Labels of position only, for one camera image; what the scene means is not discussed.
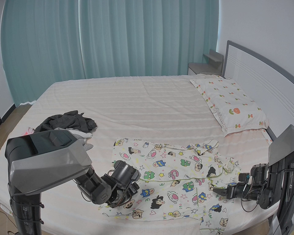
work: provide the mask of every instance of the gray headboard frame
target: gray headboard frame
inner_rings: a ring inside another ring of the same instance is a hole
[[[252,55],[253,57],[259,59],[260,61],[264,62],[268,66],[275,69],[277,72],[282,74],[285,78],[287,78],[289,81],[291,81],[294,84],[294,76],[292,74],[290,74],[288,71],[286,71],[285,69],[283,69],[282,67],[280,67],[276,63],[272,62],[271,60],[267,59],[266,57],[262,56],[261,54],[258,54],[255,51],[250,50],[250,49],[248,49],[248,48],[246,48],[244,46],[241,46],[241,45],[239,45],[237,43],[234,43],[234,42],[232,42],[230,40],[227,41],[227,49],[226,49],[226,53],[225,53],[225,63],[224,63],[222,77],[225,78],[225,69],[226,69],[227,59],[228,59],[229,45],[231,45],[233,47],[236,47],[236,48],[248,53],[249,55]],[[270,129],[270,127],[267,128],[267,132],[268,132],[268,134],[269,134],[269,136],[271,137],[272,140],[275,140],[277,138],[275,136],[275,134],[273,133],[273,131]]]

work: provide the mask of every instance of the white wall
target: white wall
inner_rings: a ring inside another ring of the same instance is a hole
[[[294,0],[220,0],[219,19],[217,52],[231,40],[294,75]]]
[[[0,27],[1,27],[1,20],[2,20],[2,13],[4,8],[5,0],[0,0]],[[2,52],[0,47],[0,118],[9,110],[9,108],[14,104],[5,72],[3,69],[3,60],[2,60]]]

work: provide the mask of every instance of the tiled floor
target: tiled floor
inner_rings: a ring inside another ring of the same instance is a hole
[[[8,134],[14,129],[20,119],[25,115],[25,113],[31,107],[30,104],[22,105],[17,107],[6,119],[4,123],[0,125],[0,149],[3,146]],[[17,228],[14,226],[15,223],[12,216],[8,215],[11,221],[6,217],[6,213],[0,209],[0,235],[7,235],[7,231],[17,232]],[[269,230],[268,221],[265,220],[258,225],[252,226],[242,232],[236,233],[234,235],[266,235]],[[49,233],[42,232],[43,235],[50,235]]]

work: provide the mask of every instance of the black garment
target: black garment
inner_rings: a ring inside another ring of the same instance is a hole
[[[92,129],[96,128],[97,125],[94,120],[83,117],[84,113],[78,114],[78,111],[70,111],[64,114],[57,114],[51,117],[48,117],[45,121],[43,121],[37,128],[35,128],[36,132],[46,131],[46,130],[54,130],[57,127],[66,129],[73,128],[81,130],[82,132],[88,133]]]

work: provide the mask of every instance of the star print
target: star print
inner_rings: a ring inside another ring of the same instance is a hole
[[[188,197],[186,196],[186,194],[182,194],[181,198],[185,199],[185,198],[188,198]]]
[[[191,214],[192,214],[192,213],[196,214],[196,212],[197,212],[198,210],[197,210],[197,209],[192,209],[192,210],[190,210],[190,211],[192,211]]]
[[[206,226],[209,227],[210,225],[211,225],[210,221],[206,222]]]

